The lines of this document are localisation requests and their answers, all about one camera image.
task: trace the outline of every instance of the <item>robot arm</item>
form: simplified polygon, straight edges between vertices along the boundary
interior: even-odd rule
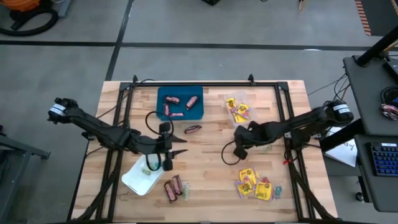
[[[73,123],[86,131],[82,133],[84,137],[88,138],[88,135],[92,134],[97,137],[102,146],[110,150],[121,149],[144,155],[165,154],[166,160],[163,162],[164,170],[171,170],[171,160],[174,158],[174,155],[181,153],[181,151],[169,152],[172,148],[172,142],[186,142],[183,139],[170,135],[170,123],[160,124],[159,133],[161,136],[157,139],[152,139],[148,136],[141,136],[141,132],[135,129],[111,126],[84,112],[79,108],[75,100],[66,98],[55,99],[55,104],[49,111],[49,121],[54,122],[54,124]]]
[[[245,149],[253,146],[270,144],[290,132],[291,149],[303,147],[311,135],[319,133],[330,126],[346,126],[354,119],[347,104],[342,101],[327,101],[322,107],[314,108],[308,113],[282,122],[257,124],[252,121],[248,128],[238,126],[234,133],[236,149],[234,154],[245,159]]]

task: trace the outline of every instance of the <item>blue bin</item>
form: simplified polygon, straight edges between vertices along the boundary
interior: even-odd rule
[[[160,87],[157,90],[157,106],[156,111],[164,112],[165,98],[166,96],[178,97],[180,99],[179,104],[168,103],[171,113],[184,113],[184,116],[170,117],[172,120],[199,120],[204,114],[203,104],[203,88],[202,86],[165,86]],[[193,96],[199,97],[198,101],[187,110],[189,99]],[[169,119],[165,115],[156,114],[157,117],[162,121],[168,121]]]

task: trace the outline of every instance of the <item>blue keyboard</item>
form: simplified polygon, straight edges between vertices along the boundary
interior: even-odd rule
[[[398,147],[395,143],[368,143],[374,175],[398,177]]]

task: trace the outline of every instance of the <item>black hose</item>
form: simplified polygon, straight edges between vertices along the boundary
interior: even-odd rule
[[[22,26],[25,24],[27,21],[31,20],[33,17],[44,14],[44,13],[50,13],[51,14],[51,19],[48,21],[48,23],[44,24],[41,27],[31,29],[31,30],[24,30],[24,31],[13,31],[13,30],[6,30],[0,28],[0,34],[4,35],[9,35],[13,37],[27,37],[27,36],[32,36],[36,34],[41,34],[49,29],[51,29],[58,21],[58,13],[54,9],[34,9],[30,12],[24,13],[24,17],[19,20],[18,22],[21,23],[19,26]]]

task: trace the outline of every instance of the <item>gray floor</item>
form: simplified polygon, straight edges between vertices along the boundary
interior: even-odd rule
[[[115,42],[128,0],[75,0],[69,15],[35,37],[0,40]],[[354,0],[260,2],[221,0],[136,0],[124,42],[370,46]],[[11,22],[0,8],[0,26]],[[38,17],[28,26],[45,19]],[[0,124],[9,137],[51,151],[48,161],[33,159],[25,175],[14,218],[29,223],[66,219],[87,142],[72,125],[46,121],[55,97],[76,99],[94,113],[112,47],[0,45]],[[242,49],[122,48],[112,80],[305,80],[311,92],[338,79],[342,59],[362,52]],[[313,107],[333,98],[333,86],[310,95]],[[351,91],[345,100],[358,117]],[[330,177],[339,216],[348,221],[394,223],[397,214],[375,211],[354,199],[356,179]]]

